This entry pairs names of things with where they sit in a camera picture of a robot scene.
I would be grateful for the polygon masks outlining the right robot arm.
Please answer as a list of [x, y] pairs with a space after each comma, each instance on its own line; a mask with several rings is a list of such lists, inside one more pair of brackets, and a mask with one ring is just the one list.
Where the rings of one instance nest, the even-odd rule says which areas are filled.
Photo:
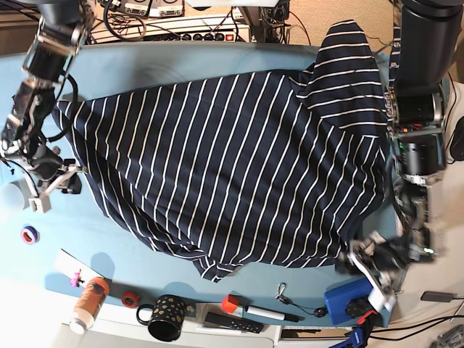
[[[81, 168], [71, 159], [62, 159], [47, 145], [63, 138], [77, 115], [78, 85], [69, 70], [93, 27], [96, 2], [31, 1], [30, 5], [41, 17], [22, 65], [26, 77], [13, 97], [1, 131], [1, 162], [24, 171], [34, 197], [54, 189], [79, 194]], [[45, 136], [41, 129], [55, 108], [55, 89], [66, 82], [72, 86], [70, 117], [63, 121], [57, 135]]]

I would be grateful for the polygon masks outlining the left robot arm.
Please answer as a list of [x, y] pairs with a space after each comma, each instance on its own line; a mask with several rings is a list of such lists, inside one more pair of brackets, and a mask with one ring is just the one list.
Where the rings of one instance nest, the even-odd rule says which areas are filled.
[[389, 86], [385, 93], [391, 154], [386, 187], [401, 234], [379, 244], [354, 240], [336, 262], [338, 273], [400, 272], [434, 260], [447, 166], [447, 100], [443, 79], [452, 64], [461, 1], [395, 1]]

